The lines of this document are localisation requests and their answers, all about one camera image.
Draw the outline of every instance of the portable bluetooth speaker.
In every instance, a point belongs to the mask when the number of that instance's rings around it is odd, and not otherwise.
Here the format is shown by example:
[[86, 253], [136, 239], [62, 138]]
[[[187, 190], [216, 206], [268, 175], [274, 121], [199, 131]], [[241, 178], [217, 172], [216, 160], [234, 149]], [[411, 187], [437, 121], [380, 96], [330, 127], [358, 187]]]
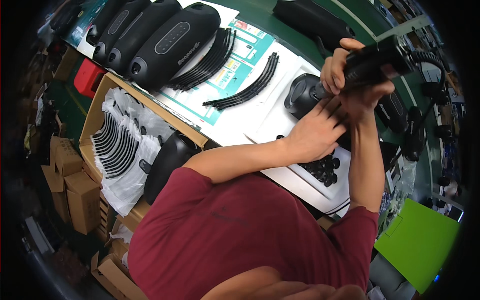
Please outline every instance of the portable bluetooth speaker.
[[150, 0], [129, 0], [120, 8], [119, 12], [111, 20], [106, 31], [100, 37], [95, 47], [92, 59], [101, 65], [106, 65], [107, 56], [123, 31], [148, 5]]
[[139, 86], [159, 91], [212, 37], [220, 16], [211, 6], [194, 3], [165, 22], [140, 48], [129, 66]]
[[171, 16], [181, 11], [177, 0], [157, 0], [147, 6], [120, 35], [108, 55], [107, 65], [125, 75], [135, 54], [145, 41]]
[[108, 0], [102, 10], [96, 15], [92, 25], [88, 29], [86, 41], [92, 46], [96, 46], [98, 40], [105, 31], [113, 17], [118, 13], [127, 0]]

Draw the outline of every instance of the plastic bag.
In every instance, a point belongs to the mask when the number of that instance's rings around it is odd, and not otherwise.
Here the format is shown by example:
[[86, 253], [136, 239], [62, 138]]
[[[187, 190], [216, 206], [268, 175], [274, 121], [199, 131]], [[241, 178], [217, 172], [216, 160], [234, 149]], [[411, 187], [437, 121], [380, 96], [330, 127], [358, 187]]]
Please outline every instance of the plastic bag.
[[403, 158], [403, 173], [402, 177], [398, 180], [395, 185], [397, 190], [404, 191], [407, 194], [413, 193], [413, 188], [415, 186], [415, 176], [417, 174], [417, 162], [408, 161]]

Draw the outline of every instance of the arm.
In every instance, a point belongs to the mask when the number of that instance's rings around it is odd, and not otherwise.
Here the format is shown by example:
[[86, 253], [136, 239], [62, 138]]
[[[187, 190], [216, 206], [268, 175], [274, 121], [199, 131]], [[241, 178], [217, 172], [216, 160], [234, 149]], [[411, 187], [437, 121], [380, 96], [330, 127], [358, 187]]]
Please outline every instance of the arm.
[[373, 112], [350, 126], [352, 153], [348, 184], [350, 208], [365, 206], [378, 213], [384, 190], [385, 174]]
[[[357, 40], [343, 38], [340, 45], [345, 49], [356, 50], [364, 45]], [[325, 60], [320, 80], [324, 87], [335, 95], [339, 95], [342, 107], [350, 120], [352, 152], [348, 184], [350, 208], [364, 206], [367, 210], [378, 213], [384, 190], [384, 167], [377, 127], [373, 109], [383, 95], [395, 90], [391, 81], [374, 86], [340, 92], [345, 86], [343, 68], [349, 52], [337, 48], [333, 57]]]
[[221, 183], [243, 174], [268, 168], [288, 166], [291, 158], [285, 153], [283, 141], [265, 144], [236, 145], [203, 151], [183, 165]]
[[203, 151], [183, 165], [209, 177], [212, 183], [221, 183], [243, 174], [268, 168], [307, 163], [330, 154], [335, 142], [345, 131], [345, 117], [337, 109], [340, 99], [320, 101], [292, 129], [290, 134], [265, 144], [237, 145]]

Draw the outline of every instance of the ecopower logo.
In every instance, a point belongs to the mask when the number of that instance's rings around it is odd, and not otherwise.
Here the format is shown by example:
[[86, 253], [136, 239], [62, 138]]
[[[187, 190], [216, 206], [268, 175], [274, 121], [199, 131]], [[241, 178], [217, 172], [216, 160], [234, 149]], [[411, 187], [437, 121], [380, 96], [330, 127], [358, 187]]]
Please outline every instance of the ecopower logo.
[[185, 60], [187, 60], [187, 58], [190, 57], [190, 55], [192, 55], [192, 53], [194, 53], [195, 50], [197, 50], [197, 48], [198, 48], [199, 46], [200, 46], [200, 42], [196, 42], [195, 45], [193, 46], [193, 48], [190, 49], [190, 51], [188, 51], [187, 54], [185, 54], [185, 56], [184, 56], [181, 60], [177, 61], [177, 63], [179, 64], [179, 66], [180, 66], [181, 64], [183, 64], [183, 62], [184, 62]]

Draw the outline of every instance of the hand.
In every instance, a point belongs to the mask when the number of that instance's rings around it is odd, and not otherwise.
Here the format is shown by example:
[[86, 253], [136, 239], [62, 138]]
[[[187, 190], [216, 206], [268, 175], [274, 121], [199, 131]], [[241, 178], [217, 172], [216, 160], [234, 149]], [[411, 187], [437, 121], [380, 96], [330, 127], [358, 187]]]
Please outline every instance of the hand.
[[339, 105], [337, 96], [322, 99], [298, 121], [287, 137], [277, 140], [283, 143], [289, 165], [321, 159], [338, 146], [335, 141], [347, 130], [346, 112]]
[[[352, 38], [343, 38], [340, 45], [349, 50], [358, 50], [365, 47], [361, 42]], [[366, 116], [373, 115], [373, 109], [377, 106], [378, 100], [392, 93], [395, 86], [391, 81], [386, 81], [374, 86], [366, 86], [352, 90], [347, 93], [340, 93], [345, 86], [343, 69], [347, 63], [349, 52], [343, 48], [335, 49], [333, 56], [325, 59], [322, 67], [320, 81], [324, 88], [339, 95], [343, 109], [348, 113], [349, 120], [353, 123], [362, 121]]]

